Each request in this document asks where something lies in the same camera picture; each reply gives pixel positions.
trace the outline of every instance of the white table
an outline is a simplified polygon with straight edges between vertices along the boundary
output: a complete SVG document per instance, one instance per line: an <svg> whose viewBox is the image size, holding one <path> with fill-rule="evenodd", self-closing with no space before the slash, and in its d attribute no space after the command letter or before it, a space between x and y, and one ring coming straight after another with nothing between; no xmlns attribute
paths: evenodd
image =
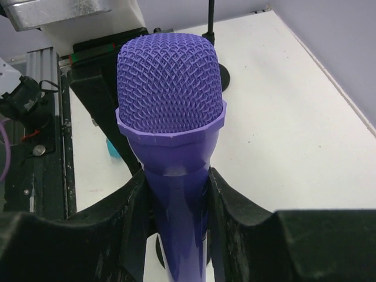
<svg viewBox="0 0 376 282"><path fill-rule="evenodd" d="M376 139L273 11L215 24L231 74L212 157L227 182L277 209L376 207ZM202 34L206 26L181 32ZM82 210L130 179L71 92L76 198ZM145 281L167 281L149 238ZM214 281L208 268L207 281Z"/></svg>

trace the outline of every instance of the microphone head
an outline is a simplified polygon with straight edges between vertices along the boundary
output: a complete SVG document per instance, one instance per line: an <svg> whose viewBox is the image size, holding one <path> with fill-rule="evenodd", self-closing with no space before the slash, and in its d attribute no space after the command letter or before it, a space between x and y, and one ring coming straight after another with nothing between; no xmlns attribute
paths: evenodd
<svg viewBox="0 0 376 282"><path fill-rule="evenodd" d="M124 44L117 58L119 119L145 133L206 126L222 113L219 64L201 36L156 33Z"/></svg>

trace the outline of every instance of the bolt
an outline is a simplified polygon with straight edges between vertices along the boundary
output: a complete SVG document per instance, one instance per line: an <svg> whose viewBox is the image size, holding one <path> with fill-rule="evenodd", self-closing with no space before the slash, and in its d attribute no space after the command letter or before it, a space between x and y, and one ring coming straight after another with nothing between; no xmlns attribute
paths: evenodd
<svg viewBox="0 0 376 282"><path fill-rule="evenodd" d="M36 145L33 149L33 155L36 157L42 156L46 152L44 145Z"/></svg>

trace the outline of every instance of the purple microphone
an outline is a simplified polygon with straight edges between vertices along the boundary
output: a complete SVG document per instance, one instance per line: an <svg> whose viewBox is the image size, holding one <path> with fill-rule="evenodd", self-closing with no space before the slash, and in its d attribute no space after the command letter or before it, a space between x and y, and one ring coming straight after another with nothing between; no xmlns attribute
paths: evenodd
<svg viewBox="0 0 376 282"><path fill-rule="evenodd" d="M117 123L152 190L169 280L204 282L205 183L226 111L216 52L201 36L157 33L117 62Z"/></svg>

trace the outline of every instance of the stand base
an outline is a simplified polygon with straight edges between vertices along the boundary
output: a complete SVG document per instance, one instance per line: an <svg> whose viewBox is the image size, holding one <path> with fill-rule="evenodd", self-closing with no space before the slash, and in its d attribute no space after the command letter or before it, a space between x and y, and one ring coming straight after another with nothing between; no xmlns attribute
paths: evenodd
<svg viewBox="0 0 376 282"><path fill-rule="evenodd" d="M210 239L210 233L208 232L207 233L207 251L206 251L206 265L208 265L210 263L210 259L211 259L211 255L210 255L210 243L211 243L211 239ZM162 255L162 249L160 248L160 243L159 243L159 237L157 237L157 240L155 241L155 250L156 250L156 253L157 253L157 257L158 257L158 260L159 260L159 263L163 266L163 268L165 268L165 263L163 261L163 255Z"/></svg>
<svg viewBox="0 0 376 282"><path fill-rule="evenodd" d="M226 69L225 66L219 64L219 71L221 73L221 85L222 85L222 92L229 87L230 84L230 73Z"/></svg>

